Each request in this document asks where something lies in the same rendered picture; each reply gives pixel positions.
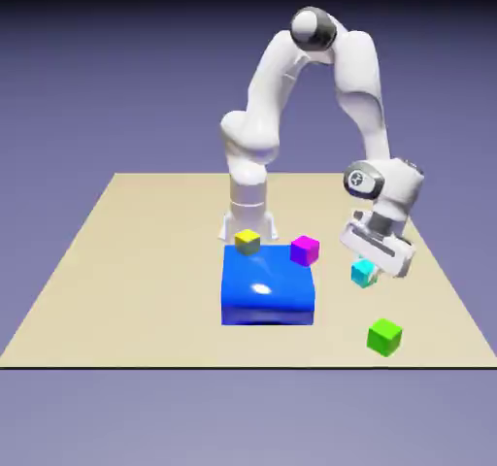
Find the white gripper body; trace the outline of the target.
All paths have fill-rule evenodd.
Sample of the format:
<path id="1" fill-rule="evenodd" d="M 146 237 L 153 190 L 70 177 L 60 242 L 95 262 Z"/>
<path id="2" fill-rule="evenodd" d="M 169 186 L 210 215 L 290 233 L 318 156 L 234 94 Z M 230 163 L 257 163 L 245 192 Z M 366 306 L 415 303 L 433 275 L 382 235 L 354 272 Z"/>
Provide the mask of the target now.
<path id="1" fill-rule="evenodd" d="M 342 231 L 340 241 L 391 277 L 406 277 L 410 270 L 414 246 L 394 234 L 380 239 L 364 223 L 351 219 Z"/>

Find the small cyan cube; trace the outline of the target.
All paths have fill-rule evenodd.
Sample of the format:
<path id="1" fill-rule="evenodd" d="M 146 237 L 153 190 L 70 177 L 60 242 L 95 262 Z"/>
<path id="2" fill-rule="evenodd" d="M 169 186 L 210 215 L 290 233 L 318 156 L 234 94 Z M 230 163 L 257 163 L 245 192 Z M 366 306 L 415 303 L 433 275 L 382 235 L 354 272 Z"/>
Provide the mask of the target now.
<path id="1" fill-rule="evenodd" d="M 358 258 L 351 264 L 351 280 L 361 288 L 366 288 L 378 280 L 378 268 L 366 258 Z"/>

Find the small magenta cube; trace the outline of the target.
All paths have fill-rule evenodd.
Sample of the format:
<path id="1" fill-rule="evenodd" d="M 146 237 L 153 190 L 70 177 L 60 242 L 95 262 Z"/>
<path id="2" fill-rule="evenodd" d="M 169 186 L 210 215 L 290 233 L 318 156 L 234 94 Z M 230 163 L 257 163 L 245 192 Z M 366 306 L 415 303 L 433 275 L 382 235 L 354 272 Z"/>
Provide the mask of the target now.
<path id="1" fill-rule="evenodd" d="M 320 242 L 302 235 L 290 244 L 290 260 L 304 267 L 310 267 L 319 257 Z"/>

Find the small green cube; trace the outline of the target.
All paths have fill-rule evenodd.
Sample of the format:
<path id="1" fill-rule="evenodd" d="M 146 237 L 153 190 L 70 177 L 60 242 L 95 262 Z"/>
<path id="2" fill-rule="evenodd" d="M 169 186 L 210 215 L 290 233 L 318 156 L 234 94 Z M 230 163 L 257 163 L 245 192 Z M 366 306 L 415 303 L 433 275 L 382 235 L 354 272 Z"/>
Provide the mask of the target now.
<path id="1" fill-rule="evenodd" d="M 402 334 L 401 326 L 386 318 L 380 318 L 369 327 L 366 346 L 388 357 L 399 348 Z"/>

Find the small yellow cube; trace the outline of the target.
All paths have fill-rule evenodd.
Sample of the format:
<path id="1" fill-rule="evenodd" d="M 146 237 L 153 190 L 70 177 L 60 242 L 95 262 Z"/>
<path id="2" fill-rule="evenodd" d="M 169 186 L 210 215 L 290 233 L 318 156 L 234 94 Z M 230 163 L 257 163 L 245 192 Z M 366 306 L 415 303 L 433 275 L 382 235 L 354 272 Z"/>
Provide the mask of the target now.
<path id="1" fill-rule="evenodd" d="M 235 234 L 234 245 L 239 253 L 252 255 L 260 250 L 261 237 L 251 229 L 244 229 Z"/>

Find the large blue box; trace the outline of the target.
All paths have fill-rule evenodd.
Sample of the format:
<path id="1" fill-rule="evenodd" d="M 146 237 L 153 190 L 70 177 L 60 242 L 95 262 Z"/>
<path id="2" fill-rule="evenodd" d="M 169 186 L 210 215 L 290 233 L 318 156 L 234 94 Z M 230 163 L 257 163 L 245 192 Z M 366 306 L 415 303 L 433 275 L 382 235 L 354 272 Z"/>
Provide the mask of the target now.
<path id="1" fill-rule="evenodd" d="M 224 325 L 311 325 L 312 270 L 290 260 L 290 246 L 263 245 L 252 255 L 224 247 L 220 286 Z"/>

